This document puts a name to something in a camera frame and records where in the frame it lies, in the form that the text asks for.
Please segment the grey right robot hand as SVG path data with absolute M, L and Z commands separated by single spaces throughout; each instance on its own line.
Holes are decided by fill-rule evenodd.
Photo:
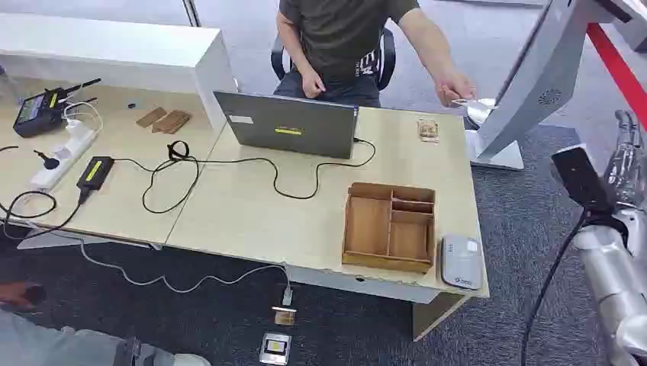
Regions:
M 630 111 L 616 110 L 616 149 L 604 173 L 619 202 L 637 207 L 646 203 L 646 144 L 642 125 Z

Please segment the person's right hand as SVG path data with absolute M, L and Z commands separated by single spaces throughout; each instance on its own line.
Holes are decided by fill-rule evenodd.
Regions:
M 302 88 L 306 98 L 314 99 L 326 91 L 321 77 L 311 67 L 300 71 L 302 77 Z

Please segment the person's left hand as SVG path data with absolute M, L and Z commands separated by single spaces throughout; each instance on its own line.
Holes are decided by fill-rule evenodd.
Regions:
M 475 86 L 454 66 L 434 72 L 432 79 L 436 94 L 444 107 L 454 107 L 454 100 L 473 99 L 476 96 Z

